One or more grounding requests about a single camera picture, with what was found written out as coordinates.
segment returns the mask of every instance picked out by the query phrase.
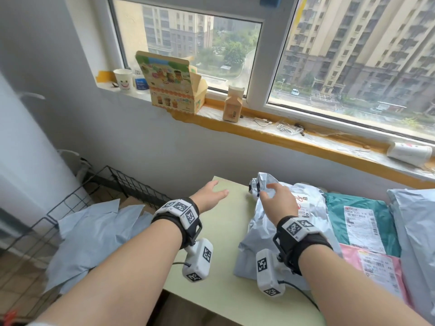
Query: white window frame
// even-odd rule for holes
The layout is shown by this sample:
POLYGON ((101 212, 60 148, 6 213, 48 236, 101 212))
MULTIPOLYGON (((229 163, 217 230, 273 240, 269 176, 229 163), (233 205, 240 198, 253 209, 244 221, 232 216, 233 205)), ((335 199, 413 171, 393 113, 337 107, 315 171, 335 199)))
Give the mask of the white window frame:
MULTIPOLYGON (((348 134, 367 137, 383 142, 425 141, 420 138, 404 137, 393 132, 384 132, 376 127, 368 128, 345 122, 339 118, 328 118, 321 111, 309 112, 305 105, 287 102, 285 106, 269 104, 269 94, 273 86, 281 56, 288 43, 288 33, 293 21, 298 0, 281 0, 277 8, 262 7, 260 0, 126 0, 200 14, 229 17, 261 23, 261 31, 255 52, 249 87, 244 106, 250 109, 272 113, 291 119, 309 122, 335 129, 348 134)), ((109 63, 113 68, 123 68, 124 62, 117 39, 116 29, 107 0, 93 0, 103 38, 108 51, 109 63)), ((214 90, 208 91, 208 98, 224 100, 227 95, 214 90)))

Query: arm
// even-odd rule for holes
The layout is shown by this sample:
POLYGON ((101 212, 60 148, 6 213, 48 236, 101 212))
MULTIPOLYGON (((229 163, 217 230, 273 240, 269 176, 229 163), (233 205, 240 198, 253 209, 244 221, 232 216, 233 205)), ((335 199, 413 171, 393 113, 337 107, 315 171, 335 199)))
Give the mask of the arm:
MULTIPOLYGON (((266 192, 260 192, 260 199, 275 226, 283 217, 297 215, 297 203, 288 187, 278 183, 268 187, 275 190, 275 196, 269 198, 266 192)), ((328 325, 430 326, 327 246, 309 246, 299 257, 299 268, 328 325)))
MULTIPOLYGON (((191 199, 200 213, 228 195, 207 183, 191 199)), ((182 235, 166 219, 122 245, 36 321, 57 326, 145 325, 180 249, 182 235)))

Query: person's right hand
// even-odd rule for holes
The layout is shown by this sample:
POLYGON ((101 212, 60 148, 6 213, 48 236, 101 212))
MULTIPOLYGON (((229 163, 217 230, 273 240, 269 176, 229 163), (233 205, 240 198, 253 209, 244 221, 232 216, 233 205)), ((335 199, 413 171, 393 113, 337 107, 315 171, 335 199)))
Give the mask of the person's right hand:
POLYGON ((275 226, 283 217, 297 217, 299 208, 295 196, 287 186, 280 185, 279 183, 270 183, 266 187, 274 189, 275 195, 273 198, 269 198, 269 195, 265 191, 260 191, 260 200, 266 216, 275 226))

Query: black cable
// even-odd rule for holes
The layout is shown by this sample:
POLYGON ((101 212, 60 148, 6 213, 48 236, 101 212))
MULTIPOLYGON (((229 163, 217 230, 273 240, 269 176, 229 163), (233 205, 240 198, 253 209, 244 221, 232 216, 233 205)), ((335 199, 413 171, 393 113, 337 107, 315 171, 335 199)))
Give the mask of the black cable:
POLYGON ((291 287, 297 289, 297 290, 300 291, 300 292, 301 292, 301 293, 302 293, 302 294, 303 294, 307 299, 310 300, 310 302, 311 302, 311 303, 312 303, 312 304, 317 308, 317 310, 320 311, 319 307, 318 307, 317 304, 312 300, 312 298, 309 297, 307 294, 305 294, 304 291, 301 290, 299 287, 297 287, 297 286, 293 285, 292 283, 289 283, 289 282, 287 282, 287 281, 285 281, 285 280, 278 280, 278 284, 286 284, 286 285, 289 285, 289 286, 291 286, 291 287))
POLYGON ((192 265, 192 264, 186 263, 186 262, 174 262, 174 263, 172 263, 172 265, 174 265, 174 264, 184 264, 187 267, 190 267, 192 265))

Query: wire basket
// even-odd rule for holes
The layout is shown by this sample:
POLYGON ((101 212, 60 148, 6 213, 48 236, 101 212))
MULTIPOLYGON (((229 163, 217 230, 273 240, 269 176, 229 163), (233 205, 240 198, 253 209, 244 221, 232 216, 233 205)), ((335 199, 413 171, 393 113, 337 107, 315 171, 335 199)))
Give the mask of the wire basket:
POLYGON ((16 322, 38 317, 59 296, 59 287, 43 293, 45 269, 61 243, 56 219, 94 203, 135 197, 158 209, 171 199, 148 185, 109 166, 88 174, 85 182, 69 194, 24 235, 0 252, 0 315, 16 313, 16 322))

